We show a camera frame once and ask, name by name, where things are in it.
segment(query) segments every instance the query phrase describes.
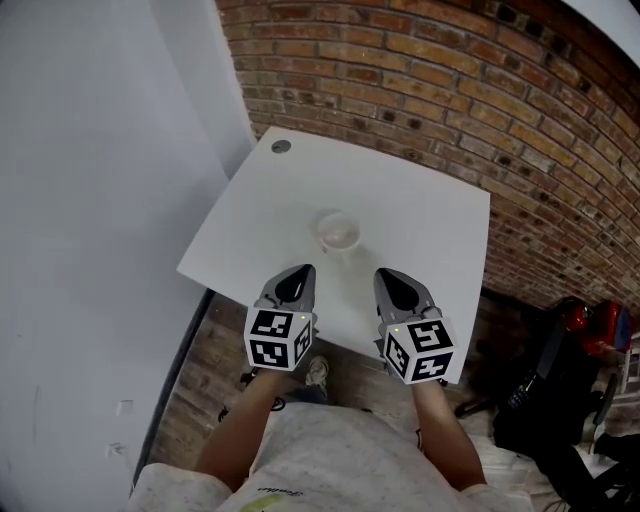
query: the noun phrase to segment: black chair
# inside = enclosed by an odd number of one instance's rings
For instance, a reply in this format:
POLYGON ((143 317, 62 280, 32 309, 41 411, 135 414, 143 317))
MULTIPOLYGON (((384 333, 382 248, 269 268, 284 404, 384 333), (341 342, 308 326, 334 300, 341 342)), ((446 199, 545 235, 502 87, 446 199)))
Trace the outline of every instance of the black chair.
POLYGON ((536 326, 534 341, 508 365, 498 392, 488 401, 456 410, 465 417, 497 405, 496 446, 532 458, 558 494, 576 510, 606 510, 607 497, 572 445, 582 437, 584 421, 596 412, 601 423, 617 379, 605 393, 592 392, 600 362, 589 356, 566 330, 562 317, 548 316, 536 326))

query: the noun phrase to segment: shoe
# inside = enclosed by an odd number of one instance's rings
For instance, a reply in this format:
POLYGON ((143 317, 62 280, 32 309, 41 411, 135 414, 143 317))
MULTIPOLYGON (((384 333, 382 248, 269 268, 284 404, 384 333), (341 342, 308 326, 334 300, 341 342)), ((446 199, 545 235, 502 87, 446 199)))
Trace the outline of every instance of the shoe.
POLYGON ((307 386, 320 386, 324 394, 327 394, 327 375, 329 375, 329 363, 322 356, 316 356, 309 363, 309 370, 304 382, 307 386))

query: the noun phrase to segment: red brick wall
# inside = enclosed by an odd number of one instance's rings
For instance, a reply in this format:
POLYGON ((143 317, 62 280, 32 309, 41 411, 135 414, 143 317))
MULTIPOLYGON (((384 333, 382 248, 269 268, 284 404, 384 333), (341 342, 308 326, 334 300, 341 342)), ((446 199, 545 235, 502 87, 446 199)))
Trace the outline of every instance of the red brick wall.
POLYGON ((640 313, 640 73, 556 0, 217 0, 245 104, 492 193, 485 285, 640 313))

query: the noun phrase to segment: forearm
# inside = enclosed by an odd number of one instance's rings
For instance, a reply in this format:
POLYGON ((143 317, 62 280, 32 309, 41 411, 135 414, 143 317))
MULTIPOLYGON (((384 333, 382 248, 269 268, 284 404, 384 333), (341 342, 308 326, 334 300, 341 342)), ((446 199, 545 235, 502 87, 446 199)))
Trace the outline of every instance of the forearm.
POLYGON ((215 476, 233 492, 240 488, 260 448, 284 375, 263 370, 254 378, 207 439, 195 471, 215 476))
POLYGON ((440 384, 414 384, 412 392, 425 456, 454 489, 462 491, 486 483, 478 452, 451 411, 440 384))

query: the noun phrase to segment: table top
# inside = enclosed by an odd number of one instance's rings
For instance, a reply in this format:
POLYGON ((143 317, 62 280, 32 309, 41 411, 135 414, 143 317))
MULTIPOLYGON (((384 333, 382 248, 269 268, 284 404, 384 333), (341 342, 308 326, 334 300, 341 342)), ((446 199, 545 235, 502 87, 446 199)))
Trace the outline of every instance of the table top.
POLYGON ((268 279, 311 263, 319 336, 379 359, 373 275, 380 267, 423 283, 450 317, 460 378, 482 285, 489 194, 435 170, 355 146, 270 128, 244 161, 187 249, 178 271, 251 306, 268 279), (271 146, 287 140, 291 148, 271 146), (346 261, 322 252, 317 221, 342 210, 360 224, 346 261))

